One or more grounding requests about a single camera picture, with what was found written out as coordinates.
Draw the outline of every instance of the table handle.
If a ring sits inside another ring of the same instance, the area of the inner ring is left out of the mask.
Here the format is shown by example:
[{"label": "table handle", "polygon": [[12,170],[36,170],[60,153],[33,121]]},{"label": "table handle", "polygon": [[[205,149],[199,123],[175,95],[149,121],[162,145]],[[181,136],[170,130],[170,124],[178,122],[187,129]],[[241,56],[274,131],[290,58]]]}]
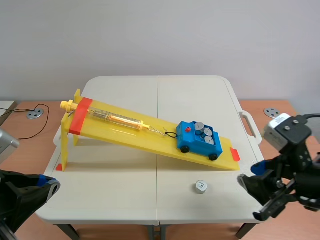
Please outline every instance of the table handle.
[{"label": "table handle", "polygon": [[253,134],[256,143],[259,145],[262,142],[262,136],[259,132],[259,129],[255,123],[254,118],[251,116],[250,113],[248,113],[247,111],[241,111],[239,112],[240,117],[244,118],[246,120],[246,122],[248,123],[248,126],[250,128],[251,133]]}]

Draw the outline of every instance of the wooden desk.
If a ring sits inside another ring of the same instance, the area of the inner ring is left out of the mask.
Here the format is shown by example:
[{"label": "wooden desk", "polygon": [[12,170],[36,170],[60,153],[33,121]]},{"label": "wooden desk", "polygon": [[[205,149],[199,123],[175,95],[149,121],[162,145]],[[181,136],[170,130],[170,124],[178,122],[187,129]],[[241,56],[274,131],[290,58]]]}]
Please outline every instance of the wooden desk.
[{"label": "wooden desk", "polygon": [[[21,172],[24,174],[42,174],[56,148],[53,138],[59,128],[64,111],[60,102],[22,102],[18,108],[32,109],[42,103],[50,107],[50,116],[46,128],[35,138],[20,141],[20,147],[0,166],[2,170]],[[274,107],[282,113],[295,115],[296,112],[288,101],[240,101],[243,110],[249,112],[260,130],[271,120],[264,108]],[[48,111],[43,107],[44,116],[29,120],[26,113],[13,113],[1,126],[2,129],[16,138],[29,137],[41,130],[45,124]],[[307,141],[311,155],[314,157],[320,145],[314,137]],[[263,156],[272,159],[278,152],[265,140],[260,145]],[[246,236],[245,240],[290,239],[317,240],[320,236],[318,222],[320,214],[304,210],[298,203],[287,205],[287,209],[277,218],[257,225]],[[240,224],[181,224],[167,228],[168,240],[220,239],[235,240],[235,233]],[[113,239],[148,239],[147,230],[139,225],[75,225],[81,239],[113,240]],[[37,216],[30,217],[16,233],[19,239],[33,240],[69,240],[56,226],[45,223]]]}]

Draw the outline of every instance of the black string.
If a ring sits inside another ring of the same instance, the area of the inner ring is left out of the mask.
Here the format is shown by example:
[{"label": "black string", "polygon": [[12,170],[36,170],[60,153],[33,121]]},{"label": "black string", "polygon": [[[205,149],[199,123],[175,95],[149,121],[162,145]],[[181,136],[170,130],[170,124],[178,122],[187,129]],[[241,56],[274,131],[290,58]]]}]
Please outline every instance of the black string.
[{"label": "black string", "polygon": [[50,107],[48,107],[48,106],[45,105],[45,104],[41,104],[41,103],[40,103],[40,104],[38,104],[37,106],[35,106],[35,108],[34,108],[33,110],[30,110],[30,111],[35,112],[35,110],[36,110],[36,108],[37,108],[38,106],[46,106],[46,107],[48,108],[48,115],[46,116],[46,121],[45,121],[45,124],[44,124],[43,128],[41,129],[41,131],[39,131],[37,134],[35,134],[35,135],[33,135],[33,136],[24,137],[24,138],[17,138],[17,140],[32,139],[32,138],[34,138],[35,136],[39,135],[39,134],[45,129],[45,127],[47,126],[47,123],[48,123],[48,120],[49,120]]},{"label": "black string", "polygon": [[2,108],[2,107],[0,107],[0,110],[9,111],[9,112],[6,112],[6,113],[2,114],[2,115],[0,116],[0,118],[3,117],[4,115],[11,114],[11,113],[24,113],[24,112],[30,112],[30,111],[34,112],[34,111],[35,111],[35,110],[32,110],[32,109],[25,109],[25,108],[20,108],[20,109],[15,109],[15,110],[9,110],[9,109]]},{"label": "black string", "polygon": [[173,138],[173,139],[175,139],[178,135],[175,133],[175,132],[173,132],[173,131],[166,131],[166,132],[164,132],[164,134],[165,135],[168,135],[170,138]]}]

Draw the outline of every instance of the black wheel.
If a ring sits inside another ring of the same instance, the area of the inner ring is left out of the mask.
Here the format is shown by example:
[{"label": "black wheel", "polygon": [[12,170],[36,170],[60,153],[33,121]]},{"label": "black wheel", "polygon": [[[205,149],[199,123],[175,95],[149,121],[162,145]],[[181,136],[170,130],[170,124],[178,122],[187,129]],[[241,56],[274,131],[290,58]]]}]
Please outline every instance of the black wheel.
[{"label": "black wheel", "polygon": [[181,151],[183,154],[186,154],[186,153],[190,152],[190,147],[188,147],[188,146],[182,146],[182,147],[180,148],[180,151]]},{"label": "black wheel", "polygon": [[218,155],[217,154],[211,154],[211,155],[209,155],[209,159],[210,159],[210,161],[215,161],[215,160],[218,159]]}]

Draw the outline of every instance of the yellow support stand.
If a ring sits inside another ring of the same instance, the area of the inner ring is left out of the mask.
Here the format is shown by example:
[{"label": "yellow support stand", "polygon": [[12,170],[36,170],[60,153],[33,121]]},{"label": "yellow support stand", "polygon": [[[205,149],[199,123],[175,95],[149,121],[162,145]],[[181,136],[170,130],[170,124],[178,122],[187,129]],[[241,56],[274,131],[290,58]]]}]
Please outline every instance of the yellow support stand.
[{"label": "yellow support stand", "polygon": [[[74,103],[80,103],[83,97],[80,96],[80,89],[74,95]],[[168,132],[176,132],[178,124],[164,121],[155,117],[143,115],[134,111],[112,106],[103,102],[93,100],[90,107],[110,113],[126,116],[132,119],[143,121],[145,124],[164,132],[164,128]],[[62,171],[65,171],[68,162],[68,133],[75,114],[69,116],[66,113],[61,121],[61,163]],[[192,152],[182,153],[177,148],[177,140],[169,136],[163,136],[158,132],[148,129],[134,129],[119,124],[100,120],[87,114],[80,136],[97,139],[109,143],[124,145],[143,151],[185,160],[197,164],[202,164],[214,168],[225,170],[239,170],[239,164],[234,160],[231,148],[231,141],[220,136],[223,153],[215,161],[210,161],[207,156],[195,154]],[[73,135],[73,144],[76,146],[79,136]]]}]

